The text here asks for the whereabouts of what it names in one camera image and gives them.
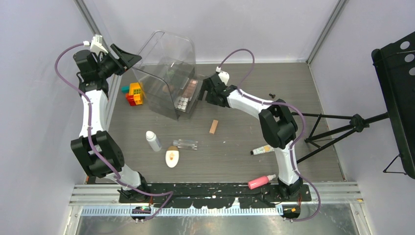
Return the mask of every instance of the clear glass bottle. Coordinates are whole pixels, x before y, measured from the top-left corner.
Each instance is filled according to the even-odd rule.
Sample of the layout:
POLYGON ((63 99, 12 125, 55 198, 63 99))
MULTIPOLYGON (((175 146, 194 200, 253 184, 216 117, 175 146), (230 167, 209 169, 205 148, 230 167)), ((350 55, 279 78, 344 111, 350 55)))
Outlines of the clear glass bottle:
POLYGON ((176 140, 173 141, 173 145, 177 146, 178 148, 183 148, 183 149, 193 149, 193 150, 197 150, 197 141, 188 141, 188 140, 176 140))

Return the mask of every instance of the yellow lego block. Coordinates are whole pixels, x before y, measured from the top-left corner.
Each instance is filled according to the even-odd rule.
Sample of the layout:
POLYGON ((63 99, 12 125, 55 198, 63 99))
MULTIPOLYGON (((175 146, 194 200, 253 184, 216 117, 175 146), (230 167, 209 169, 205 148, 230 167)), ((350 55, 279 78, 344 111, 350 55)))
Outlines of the yellow lego block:
POLYGON ((142 104, 142 94, 143 92, 141 91, 141 86, 138 82, 130 84, 130 90, 128 92, 128 95, 133 95, 134 102, 136 103, 136 105, 142 104))
POLYGON ((135 94, 134 95, 134 102, 136 105, 142 104, 142 94, 135 94))
POLYGON ((141 94, 141 86, 138 82, 130 84, 130 90, 128 92, 129 95, 141 94))

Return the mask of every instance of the gray table surface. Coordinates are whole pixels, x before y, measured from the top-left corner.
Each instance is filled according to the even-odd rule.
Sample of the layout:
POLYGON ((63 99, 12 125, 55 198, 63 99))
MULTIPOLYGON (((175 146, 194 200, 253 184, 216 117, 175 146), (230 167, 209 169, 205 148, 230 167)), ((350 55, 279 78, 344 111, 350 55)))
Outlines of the gray table surface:
MULTIPOLYGON (((197 73, 211 75, 216 65, 197 65, 197 73)), ((237 85, 250 64, 223 66, 237 85)), ((132 72, 123 75, 121 86, 136 82, 132 72)), ((243 90, 263 99, 269 93, 295 105, 304 113, 320 113, 321 106, 310 71, 305 63, 257 64, 242 85, 243 90)), ((295 117, 299 125, 301 120, 295 117)), ((306 117, 308 135, 316 121, 306 117)), ((315 134, 327 131, 324 119, 315 134)), ((145 104, 131 107, 119 90, 109 133, 120 146, 126 164, 140 172, 148 182, 246 182, 257 177, 277 174, 274 153, 252 156, 250 151, 266 145, 259 121, 239 110, 222 108, 199 102, 190 119, 175 121, 149 110, 145 104), (212 121, 219 121, 216 133, 209 133, 212 121), (154 152, 145 139, 146 131, 153 131, 162 143, 162 150, 154 152), (179 163, 169 168, 165 152, 173 140, 199 142, 198 150, 180 150, 179 163)), ((303 140, 296 144, 297 159, 314 150, 303 140)), ((313 182, 342 181, 337 154, 330 147, 299 164, 301 173, 313 182)))

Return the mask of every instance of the tube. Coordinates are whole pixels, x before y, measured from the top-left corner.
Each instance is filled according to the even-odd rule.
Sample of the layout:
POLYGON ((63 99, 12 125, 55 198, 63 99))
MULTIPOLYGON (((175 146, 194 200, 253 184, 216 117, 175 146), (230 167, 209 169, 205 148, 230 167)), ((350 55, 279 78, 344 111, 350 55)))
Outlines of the tube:
POLYGON ((267 144, 265 146, 251 150, 251 155, 258 155, 258 154, 269 153, 269 152, 274 152, 274 148, 272 148, 269 144, 267 144))

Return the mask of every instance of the red lego block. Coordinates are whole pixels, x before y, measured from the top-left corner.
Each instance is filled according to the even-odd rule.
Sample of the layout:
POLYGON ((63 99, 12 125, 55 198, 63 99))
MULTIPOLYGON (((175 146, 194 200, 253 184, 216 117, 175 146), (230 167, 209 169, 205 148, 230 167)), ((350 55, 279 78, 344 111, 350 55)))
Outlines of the red lego block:
POLYGON ((134 95, 129 95, 127 93, 127 94, 125 94, 125 98, 127 99, 130 106, 136 106, 136 102, 134 101, 134 95))

